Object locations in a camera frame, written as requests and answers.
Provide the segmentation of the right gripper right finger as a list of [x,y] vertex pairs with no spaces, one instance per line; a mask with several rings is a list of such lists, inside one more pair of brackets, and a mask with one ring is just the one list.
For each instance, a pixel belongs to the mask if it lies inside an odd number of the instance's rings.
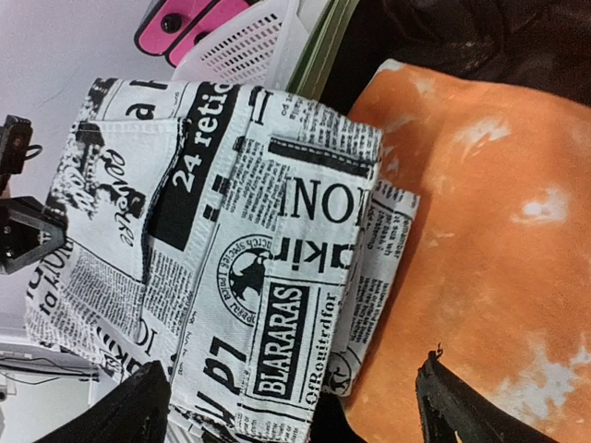
[[426,442],[551,442],[553,439],[496,407],[440,362],[431,351],[416,377],[416,398]]

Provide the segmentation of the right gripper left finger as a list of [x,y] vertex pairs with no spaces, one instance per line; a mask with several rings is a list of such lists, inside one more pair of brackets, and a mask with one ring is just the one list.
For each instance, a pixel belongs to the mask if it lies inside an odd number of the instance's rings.
[[171,387],[158,361],[149,362],[82,415],[41,437],[41,443],[165,441]]

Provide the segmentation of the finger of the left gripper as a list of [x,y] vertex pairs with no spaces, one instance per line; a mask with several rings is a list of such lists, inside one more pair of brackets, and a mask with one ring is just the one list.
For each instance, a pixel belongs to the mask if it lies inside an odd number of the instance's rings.
[[1,273],[13,274],[66,243],[67,222],[36,198],[1,200]]

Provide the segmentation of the orange snack bag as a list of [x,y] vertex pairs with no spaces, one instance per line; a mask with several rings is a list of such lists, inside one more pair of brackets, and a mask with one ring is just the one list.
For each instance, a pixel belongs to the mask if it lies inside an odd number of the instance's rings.
[[428,353],[560,442],[590,438],[590,110],[385,61],[350,117],[384,131],[382,175],[419,195],[347,403],[370,442],[422,440]]

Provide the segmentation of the newspaper print garment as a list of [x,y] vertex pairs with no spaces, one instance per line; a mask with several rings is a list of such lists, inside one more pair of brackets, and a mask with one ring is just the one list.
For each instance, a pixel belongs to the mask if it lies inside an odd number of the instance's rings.
[[417,195],[381,132],[291,93],[99,78],[46,200],[65,244],[34,271],[30,339],[122,380],[157,360],[172,408],[226,442],[307,442],[346,395]]

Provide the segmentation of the white perforated plastic basket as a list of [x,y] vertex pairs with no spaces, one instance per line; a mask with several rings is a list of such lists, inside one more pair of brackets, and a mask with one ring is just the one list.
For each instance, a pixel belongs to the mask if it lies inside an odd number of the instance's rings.
[[297,1],[262,1],[214,30],[180,60],[173,80],[286,90],[308,41]]

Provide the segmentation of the green hard-shell suitcase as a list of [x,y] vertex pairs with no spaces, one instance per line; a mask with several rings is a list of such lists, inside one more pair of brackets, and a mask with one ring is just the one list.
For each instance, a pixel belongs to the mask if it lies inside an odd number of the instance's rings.
[[386,60],[590,103],[590,4],[330,1],[288,89],[346,114]]

